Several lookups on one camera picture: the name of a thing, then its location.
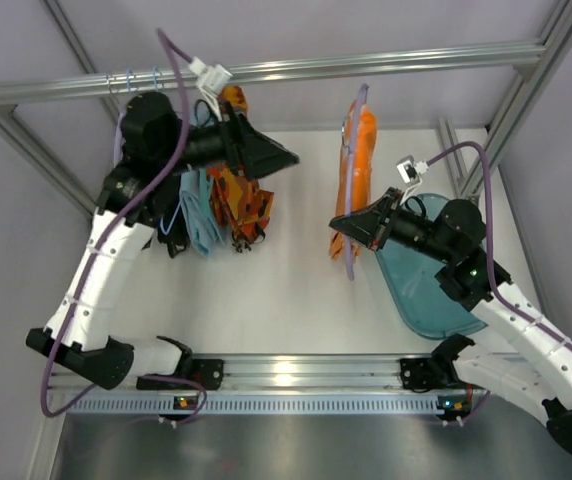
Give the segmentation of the orange tie-dye trousers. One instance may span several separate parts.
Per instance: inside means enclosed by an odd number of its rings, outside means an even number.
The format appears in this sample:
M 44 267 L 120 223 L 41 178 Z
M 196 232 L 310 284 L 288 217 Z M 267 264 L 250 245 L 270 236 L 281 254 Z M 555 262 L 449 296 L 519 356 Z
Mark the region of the orange tie-dye trousers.
M 350 147 L 350 135 L 354 115 L 355 102 L 349 108 L 345 118 L 343 140 L 340 149 L 339 188 L 335 206 L 335 215 L 345 214 L 347 167 L 350 151 L 354 152 L 351 182 L 351 211 L 366 207 L 371 201 L 372 158 L 377 140 L 377 119 L 367 105 L 363 105 L 357 123 L 357 136 L 353 147 Z

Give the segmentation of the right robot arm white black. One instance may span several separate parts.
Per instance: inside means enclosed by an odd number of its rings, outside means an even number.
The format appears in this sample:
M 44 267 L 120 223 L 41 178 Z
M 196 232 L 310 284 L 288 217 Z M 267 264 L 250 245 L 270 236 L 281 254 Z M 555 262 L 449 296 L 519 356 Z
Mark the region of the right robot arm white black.
M 491 252 L 487 224 L 468 200 L 450 200 L 437 217 L 402 207 L 390 188 L 373 204 L 333 218 L 332 229 L 372 250 L 389 241 L 442 263 L 435 278 L 446 296 L 499 334 L 525 360 L 512 365 L 472 339 L 453 335 L 432 353 L 442 382 L 491 390 L 537 419 L 572 455 L 572 340 L 529 304 Z

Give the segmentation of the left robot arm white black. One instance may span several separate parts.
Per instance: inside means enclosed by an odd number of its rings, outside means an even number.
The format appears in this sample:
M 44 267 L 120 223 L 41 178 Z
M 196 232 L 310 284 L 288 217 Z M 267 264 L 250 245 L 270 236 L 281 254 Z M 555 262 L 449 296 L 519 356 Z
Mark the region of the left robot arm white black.
M 135 260 L 179 204 L 182 175 L 226 166 L 258 180 L 298 164 L 297 154 L 256 130 L 229 104 L 223 119 L 193 126 L 160 92 L 133 97 L 120 125 L 116 167 L 104 180 L 92 229 L 59 307 L 26 345 L 91 385 L 112 390 L 128 377 L 178 378 L 188 350 L 158 336 L 137 346 L 109 333 L 109 323 Z

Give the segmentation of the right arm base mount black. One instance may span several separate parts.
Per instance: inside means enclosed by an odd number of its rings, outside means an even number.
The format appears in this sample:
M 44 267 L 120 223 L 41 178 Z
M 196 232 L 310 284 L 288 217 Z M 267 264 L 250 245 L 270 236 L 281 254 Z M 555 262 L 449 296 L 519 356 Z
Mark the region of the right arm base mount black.
M 451 361 L 434 357 L 402 358 L 399 365 L 403 388 L 414 393 L 464 386 Z

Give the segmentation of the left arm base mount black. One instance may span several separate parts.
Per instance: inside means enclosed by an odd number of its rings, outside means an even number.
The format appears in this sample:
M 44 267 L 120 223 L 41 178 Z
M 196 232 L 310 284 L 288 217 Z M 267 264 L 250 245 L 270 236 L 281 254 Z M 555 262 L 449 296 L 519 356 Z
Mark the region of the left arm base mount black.
M 158 374 L 160 380 L 151 379 L 151 375 L 139 377 L 136 389 L 141 391 L 196 390 L 195 386 L 178 384 L 177 380 L 187 380 L 199 384 L 207 391 L 220 388 L 225 373 L 225 361 L 220 358 L 182 359 L 175 372 L 168 375 Z

